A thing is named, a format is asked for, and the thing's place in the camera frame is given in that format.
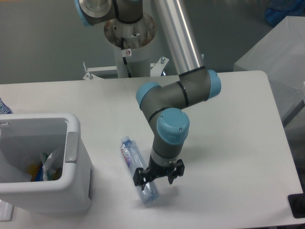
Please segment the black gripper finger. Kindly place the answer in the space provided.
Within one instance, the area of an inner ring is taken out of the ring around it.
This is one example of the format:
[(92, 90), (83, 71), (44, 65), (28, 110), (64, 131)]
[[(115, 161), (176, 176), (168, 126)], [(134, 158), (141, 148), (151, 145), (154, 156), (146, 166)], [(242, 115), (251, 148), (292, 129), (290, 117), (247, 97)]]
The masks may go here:
[(178, 159), (175, 163), (171, 162), (166, 170), (168, 182), (171, 185), (177, 177), (184, 175), (185, 165), (181, 159)]
[(134, 172), (133, 182), (135, 186), (139, 186), (141, 190), (144, 190), (146, 184), (152, 182), (152, 174), (148, 169), (138, 167)]

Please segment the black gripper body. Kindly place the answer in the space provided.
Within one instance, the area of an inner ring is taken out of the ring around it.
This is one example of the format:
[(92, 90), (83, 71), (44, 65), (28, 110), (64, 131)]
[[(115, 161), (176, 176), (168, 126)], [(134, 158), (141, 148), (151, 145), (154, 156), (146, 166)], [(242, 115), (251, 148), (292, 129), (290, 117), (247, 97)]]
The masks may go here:
[(150, 158), (147, 167), (148, 177), (146, 178), (146, 181), (153, 182), (157, 178), (168, 177), (168, 181), (173, 182), (178, 177), (177, 173), (175, 172), (177, 165), (177, 163), (171, 162), (169, 166), (163, 167)]

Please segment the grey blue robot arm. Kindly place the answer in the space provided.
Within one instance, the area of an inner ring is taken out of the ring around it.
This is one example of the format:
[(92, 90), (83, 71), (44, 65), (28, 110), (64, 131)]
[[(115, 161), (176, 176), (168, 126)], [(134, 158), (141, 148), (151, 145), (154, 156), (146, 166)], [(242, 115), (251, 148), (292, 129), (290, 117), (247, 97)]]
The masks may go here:
[[(156, 36), (154, 19), (143, 11), (141, 0), (77, 0), (75, 7), (84, 25), (104, 23), (104, 35), (113, 46), (120, 78), (150, 75), (146, 48)], [(147, 183), (167, 177), (172, 183), (184, 174), (179, 154), (189, 132), (184, 108), (207, 101), (221, 91), (215, 71), (207, 70), (200, 56), (185, 5), (181, 0), (156, 0), (165, 38), (179, 80), (166, 86), (142, 85), (136, 100), (154, 134), (148, 167), (136, 168), (133, 181)]]

